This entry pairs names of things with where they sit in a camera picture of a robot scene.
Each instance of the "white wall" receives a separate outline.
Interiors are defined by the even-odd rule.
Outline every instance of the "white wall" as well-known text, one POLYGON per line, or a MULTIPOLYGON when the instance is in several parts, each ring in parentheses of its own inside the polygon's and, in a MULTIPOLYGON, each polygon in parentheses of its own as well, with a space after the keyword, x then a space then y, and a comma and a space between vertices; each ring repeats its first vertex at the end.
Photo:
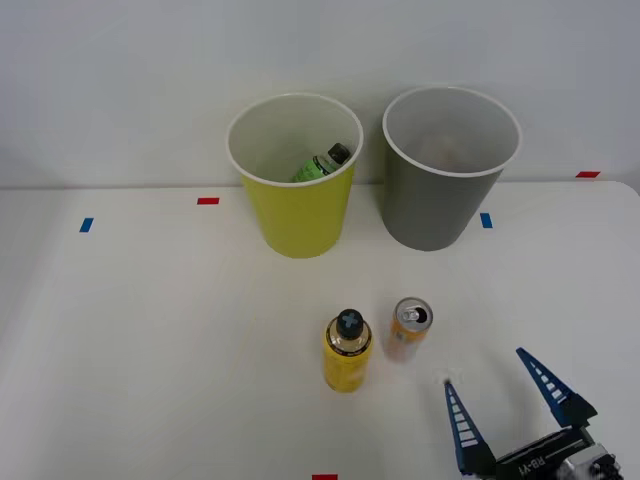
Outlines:
POLYGON ((375 180, 386 104, 451 83, 519 117, 503 178, 640 187, 639 21, 637 0, 4 0, 0 186, 235 184, 227 123, 291 90, 356 111, 375 180))

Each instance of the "yellow spray can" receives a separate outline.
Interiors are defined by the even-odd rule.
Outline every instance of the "yellow spray can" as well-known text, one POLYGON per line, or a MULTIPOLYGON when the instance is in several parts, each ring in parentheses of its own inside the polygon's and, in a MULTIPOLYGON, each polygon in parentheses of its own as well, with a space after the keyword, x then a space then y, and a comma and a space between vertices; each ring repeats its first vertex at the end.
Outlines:
POLYGON ((371 328, 357 310, 340 312, 324 339, 324 378, 337 392, 353 392, 364 381, 373 347, 371 328))

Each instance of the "bin rim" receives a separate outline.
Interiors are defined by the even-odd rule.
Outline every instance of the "bin rim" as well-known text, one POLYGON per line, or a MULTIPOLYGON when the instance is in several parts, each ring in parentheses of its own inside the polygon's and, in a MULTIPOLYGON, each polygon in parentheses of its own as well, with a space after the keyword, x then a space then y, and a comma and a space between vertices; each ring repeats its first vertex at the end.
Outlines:
POLYGON ((400 95, 398 95, 396 98, 393 99, 393 101, 387 106, 387 108, 384 111, 384 116, 382 117, 382 131, 384 132, 384 137, 387 140, 387 143, 389 144, 389 146, 393 149, 393 151, 395 153, 397 153, 402 159, 406 160, 407 162, 409 162, 411 165, 418 167, 421 170, 425 170, 427 172, 431 172, 431 173, 435 173, 436 175, 442 175, 445 177, 457 177, 457 178, 473 178, 473 177, 484 177, 486 175, 491 175, 492 173, 496 173, 499 172, 501 170, 503 170, 517 155, 518 153, 520 153, 520 148, 522 147, 522 128, 520 127, 520 124, 518 123, 518 120, 516 119, 515 115, 513 113, 511 113, 511 111, 504 106, 502 103, 500 103, 498 100, 496 100, 493 97, 490 97, 489 95, 486 95, 484 93, 478 92, 476 90, 472 90, 470 88, 464 88, 464 87, 456 87, 456 86, 451 86, 451 85, 446 85, 446 86, 426 86, 426 87, 418 87, 418 88, 414 88, 411 89, 409 91, 406 91, 400 95), (470 93, 472 95, 475 95, 477 97, 480 97, 484 100, 487 100, 488 102, 494 104, 495 106, 497 106, 498 108, 500 108, 504 113, 507 114, 507 116, 509 117, 509 119, 513 122, 515 128, 516 128, 516 134, 517 134, 517 145, 515 150, 513 151, 513 153, 511 154, 511 156, 505 160, 504 162, 502 162, 500 165, 490 168, 488 170, 481 170, 479 172, 447 172, 446 170, 439 170, 437 168, 433 168, 433 167, 429 167, 427 165, 423 165, 422 163, 414 160, 413 158, 409 157, 407 154, 405 154, 400 147, 398 147, 395 142, 391 139, 391 135, 389 135, 389 131, 387 130, 387 117, 389 115, 389 112, 391 111, 391 109, 401 100, 403 100, 404 98, 408 97, 409 95, 413 95, 414 93, 417 92, 422 92, 422 91, 426 91, 426 90, 457 90, 460 92, 465 92, 465 93, 470 93))
POLYGON ((356 116, 355 113, 353 113, 353 111, 349 107, 347 107, 342 102, 339 102, 338 100, 335 100, 335 99, 333 99, 331 97, 327 97, 325 95, 320 95, 318 93, 291 92, 291 93, 283 93, 283 94, 273 95, 271 97, 264 98, 262 100, 259 100, 259 101, 255 102, 255 103, 252 103, 249 106, 247 106, 246 108, 244 108, 240 113, 238 113, 235 116, 235 118, 229 124, 229 127, 227 128, 226 137, 225 137, 225 144, 226 144, 225 147, 226 147, 226 150, 227 150, 227 157, 229 158, 229 161, 236 168, 236 170, 238 170, 238 172, 240 172, 243 176, 245 176, 247 178, 250 178, 254 182, 262 183, 263 185, 270 185, 272 187, 304 188, 304 187, 310 187, 310 186, 313 186, 313 185, 318 185, 318 184, 321 184, 321 183, 324 183, 324 182, 328 182, 331 179, 336 178, 339 175, 344 174, 349 168, 351 168, 354 165, 356 159, 358 158, 358 155, 360 155, 360 152, 362 151, 362 146, 364 145, 364 130, 362 129, 362 123, 360 123, 360 119, 356 116), (233 131, 233 128, 236 126, 236 124, 246 114, 248 114, 254 108, 256 108, 256 107, 258 107, 260 105, 263 105, 265 103, 269 103, 269 102, 272 102, 274 100, 277 100, 279 98, 283 98, 283 97, 317 98, 317 99, 321 99, 321 100, 329 102, 329 103, 333 103, 334 105, 339 107, 341 110, 343 110, 345 113, 347 113, 356 122, 356 126, 358 127, 358 137, 359 137, 358 146, 356 147, 356 151, 353 152, 353 155, 351 155, 351 158, 349 159, 349 161, 347 163, 345 163, 342 167, 340 167, 338 170, 336 170, 335 172, 331 173, 330 175, 327 175, 326 177, 318 178, 316 180, 311 180, 311 181, 308 181, 308 182, 299 182, 299 183, 274 182, 272 180, 266 180, 264 178, 258 177, 257 175, 249 173, 247 170, 242 168, 238 164, 238 162, 236 162, 236 160, 233 158, 233 155, 231 154, 231 148, 229 146, 229 140, 231 138, 231 132, 233 131))

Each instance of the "green plastic bottle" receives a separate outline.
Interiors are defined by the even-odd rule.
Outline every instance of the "green plastic bottle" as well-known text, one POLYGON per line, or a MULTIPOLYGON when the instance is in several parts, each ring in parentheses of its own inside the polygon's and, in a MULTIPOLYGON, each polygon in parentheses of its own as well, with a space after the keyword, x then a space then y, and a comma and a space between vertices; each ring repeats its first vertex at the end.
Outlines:
POLYGON ((349 149, 341 143, 336 143, 326 155, 316 155, 298 170, 291 179, 292 182, 308 182, 331 175, 338 170, 351 156, 349 149))

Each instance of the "white table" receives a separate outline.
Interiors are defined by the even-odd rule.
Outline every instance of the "white table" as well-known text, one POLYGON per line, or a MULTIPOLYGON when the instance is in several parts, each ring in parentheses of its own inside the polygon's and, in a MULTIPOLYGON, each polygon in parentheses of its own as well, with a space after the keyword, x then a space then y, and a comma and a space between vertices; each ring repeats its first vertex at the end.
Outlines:
POLYGON ((239 188, 0 192, 0 478, 458 479, 445 377, 496 456, 557 429, 518 346, 598 409, 589 431, 633 478, 638 195, 498 184, 493 229, 476 215, 421 253, 385 231, 379 193, 354 187, 339 243, 291 260, 239 188), (435 322, 397 365, 379 340, 407 295, 435 322), (377 336, 350 395, 321 363, 346 307, 377 336))

